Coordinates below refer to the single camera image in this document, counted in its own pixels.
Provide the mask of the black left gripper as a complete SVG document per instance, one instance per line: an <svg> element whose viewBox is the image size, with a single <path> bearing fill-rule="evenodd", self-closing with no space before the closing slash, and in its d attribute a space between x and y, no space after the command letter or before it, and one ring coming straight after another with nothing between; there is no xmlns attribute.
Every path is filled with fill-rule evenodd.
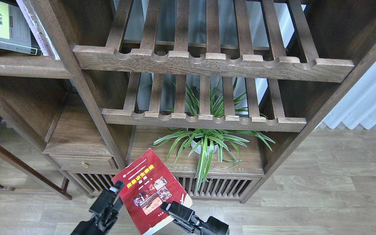
<svg viewBox="0 0 376 235"><path fill-rule="evenodd" d="M91 220L81 221L71 235L107 235L118 219L119 210L123 206L121 198L116 200L124 183L118 180L109 190L103 190L91 205Z"/></svg>

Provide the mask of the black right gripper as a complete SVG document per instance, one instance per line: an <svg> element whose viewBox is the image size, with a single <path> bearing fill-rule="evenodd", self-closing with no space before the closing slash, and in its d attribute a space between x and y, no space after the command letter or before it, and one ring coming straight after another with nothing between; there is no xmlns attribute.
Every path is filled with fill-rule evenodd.
<svg viewBox="0 0 376 235"><path fill-rule="evenodd" d="M206 222L203 222L194 210L173 201L171 203L163 202L161 210L173 217L173 223L189 233L197 235L229 235L229 225L210 216Z"/></svg>

